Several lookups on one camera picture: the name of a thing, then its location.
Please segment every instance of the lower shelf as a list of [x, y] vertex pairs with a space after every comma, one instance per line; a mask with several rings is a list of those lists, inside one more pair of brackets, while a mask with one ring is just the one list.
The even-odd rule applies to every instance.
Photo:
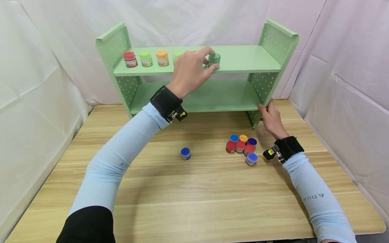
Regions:
[[[141, 83], [130, 105], [131, 114], [142, 110], [154, 93], [169, 82]], [[207, 81], [185, 97], [182, 107], [187, 112], [222, 112], [258, 110], [259, 98], [246, 80]]]

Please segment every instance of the shelf board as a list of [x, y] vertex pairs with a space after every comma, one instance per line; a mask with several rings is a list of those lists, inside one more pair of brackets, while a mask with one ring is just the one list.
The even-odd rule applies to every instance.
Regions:
[[[173, 74], [173, 52], [174, 51], [197, 51], [202, 46], [195, 47], [139, 47], [131, 48], [137, 57], [138, 66], [126, 67], [123, 58], [114, 68], [114, 76], [145, 76], [145, 75], [171, 75]], [[260, 45], [233, 45], [233, 46], [212, 46], [216, 53], [221, 55], [220, 68], [215, 73], [256, 73], [256, 72], [279, 72], [280, 64], [272, 58]], [[155, 53], [164, 49], [168, 51], [169, 65], [158, 66]], [[139, 53], [150, 51], [153, 65], [143, 67], [140, 63]]]
[[[141, 83], [130, 105], [137, 114], [154, 93], [169, 82]], [[207, 81], [184, 98], [182, 107], [187, 112], [221, 112], [258, 110], [258, 95], [246, 80]]]

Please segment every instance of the blue lid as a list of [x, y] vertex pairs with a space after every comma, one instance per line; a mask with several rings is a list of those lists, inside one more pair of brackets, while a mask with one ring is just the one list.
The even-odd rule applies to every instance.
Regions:
[[235, 134], [232, 134], [230, 139], [231, 139], [231, 141], [239, 141], [239, 137]]
[[256, 154], [254, 154], [254, 153], [249, 153], [249, 154], [247, 155], [247, 158], [248, 158], [249, 160], [251, 160], [251, 161], [257, 161], [258, 156], [257, 156]]
[[188, 148], [183, 148], [183, 149], [181, 149], [181, 155], [182, 156], [187, 156], [187, 155], [189, 155], [190, 154], [190, 150], [188, 149]]
[[247, 143], [252, 144], [252, 145], [256, 145], [257, 144], [257, 140], [255, 138], [249, 138]]

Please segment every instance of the wooden tabletop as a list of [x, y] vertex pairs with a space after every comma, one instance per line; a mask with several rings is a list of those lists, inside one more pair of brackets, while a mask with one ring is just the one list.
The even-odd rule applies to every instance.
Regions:
[[[287, 100], [276, 101], [289, 134], [298, 138], [356, 234], [385, 224]], [[55, 242], [94, 154], [126, 122], [122, 105], [99, 105], [71, 143], [9, 237]], [[129, 167], [114, 211], [118, 243], [245, 242], [314, 236], [287, 172], [261, 156], [255, 166], [227, 154], [231, 134], [257, 137], [257, 154], [274, 139], [262, 124], [250, 128], [244, 112], [192, 113], [155, 135]], [[182, 147], [192, 158], [180, 158]]]

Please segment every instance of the red paint jar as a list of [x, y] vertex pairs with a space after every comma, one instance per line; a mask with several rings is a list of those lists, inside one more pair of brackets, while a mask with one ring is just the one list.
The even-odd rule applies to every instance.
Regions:
[[244, 154], [245, 156], [247, 156], [249, 153], [254, 153], [254, 150], [255, 150], [254, 146], [248, 144], [248, 145], [246, 145], [246, 147], [244, 148], [243, 154]]
[[239, 154], [243, 153], [243, 150], [245, 148], [246, 144], [242, 141], [238, 141], [236, 143], [235, 151]]
[[135, 53], [133, 53], [132, 51], [126, 51], [125, 53], [123, 53], [123, 59], [128, 68], [133, 68], [138, 65]]
[[226, 152], [232, 154], [235, 151], [235, 143], [232, 141], [228, 141], [226, 145]]

